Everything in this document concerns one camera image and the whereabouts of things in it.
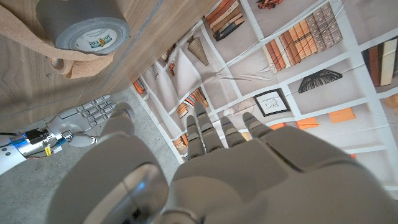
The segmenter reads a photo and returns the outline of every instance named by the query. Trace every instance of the gray floor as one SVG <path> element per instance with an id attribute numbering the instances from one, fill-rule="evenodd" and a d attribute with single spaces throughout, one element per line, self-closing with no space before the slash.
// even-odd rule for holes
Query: gray floor
<path id="1" fill-rule="evenodd" d="M 113 95 L 116 102 L 129 103 L 136 115 L 136 135 L 155 154 L 168 181 L 171 180 L 179 163 L 165 139 L 149 118 L 136 96 L 129 88 Z M 32 128 L 43 128 L 51 118 L 31 124 L 21 132 Z M 102 126 L 90 130 L 98 135 Z M 45 159 L 28 160 L 0 176 L 0 223 L 45 222 L 50 199 L 60 181 L 91 147 L 77 148 L 64 144 L 63 150 Z"/>

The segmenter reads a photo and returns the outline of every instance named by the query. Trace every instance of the framed picture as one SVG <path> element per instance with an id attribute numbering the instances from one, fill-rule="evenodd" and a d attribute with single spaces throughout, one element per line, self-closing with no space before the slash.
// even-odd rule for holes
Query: framed picture
<path id="1" fill-rule="evenodd" d="M 256 101 L 264 117 L 290 111 L 281 89 L 270 90 L 258 94 L 254 96 L 254 100 Z"/>

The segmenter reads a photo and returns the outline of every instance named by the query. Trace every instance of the orange paper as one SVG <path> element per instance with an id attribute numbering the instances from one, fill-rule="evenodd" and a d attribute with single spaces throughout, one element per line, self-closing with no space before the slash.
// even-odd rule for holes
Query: orange paper
<path id="1" fill-rule="evenodd" d="M 333 124 L 355 119 L 355 114 L 351 108 L 345 108 L 339 111 L 329 113 L 329 117 Z"/>
<path id="2" fill-rule="evenodd" d="M 276 130 L 276 129 L 278 129 L 278 128 L 283 128 L 283 127 L 285 127 L 286 126 L 286 123 L 280 123 L 280 124 L 275 124 L 275 125 L 272 125 L 272 126 L 269 126 L 272 130 Z"/>
<path id="3" fill-rule="evenodd" d="M 307 118 L 300 121 L 296 121 L 297 127 L 301 130 L 308 128 L 318 127 L 319 124 L 315 118 Z"/>

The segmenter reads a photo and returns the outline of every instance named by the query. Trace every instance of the gray robotic hand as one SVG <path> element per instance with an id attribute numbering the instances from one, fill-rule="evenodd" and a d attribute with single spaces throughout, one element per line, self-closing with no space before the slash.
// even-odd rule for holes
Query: gray robotic hand
<path id="1" fill-rule="evenodd" d="M 85 132 L 107 121 L 116 106 L 109 95 L 91 100 L 84 105 L 59 112 L 45 128 L 32 129 L 15 136 L 0 136 L 0 175 L 26 159 L 40 158 L 38 153 L 52 151 L 65 142 L 76 147 L 85 147 L 97 141 Z"/>
<path id="2" fill-rule="evenodd" d="M 47 223 L 397 223 L 394 201 L 341 150 L 249 113 L 250 141 L 221 119 L 226 149 L 200 104 L 197 121 L 187 118 L 189 161 L 167 186 L 127 111 L 115 108 L 101 141 L 63 179 Z"/>

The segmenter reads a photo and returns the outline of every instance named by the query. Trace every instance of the wooden tabletop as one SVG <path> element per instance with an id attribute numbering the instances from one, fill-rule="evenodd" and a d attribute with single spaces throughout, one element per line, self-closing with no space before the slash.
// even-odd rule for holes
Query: wooden tabletop
<path id="1" fill-rule="evenodd" d="M 39 0 L 0 0 L 41 39 Z M 101 95 L 125 90 L 218 0 L 117 0 L 131 28 L 113 62 L 94 77 L 68 80 L 49 58 L 0 35 L 0 130 L 15 131 Z"/>

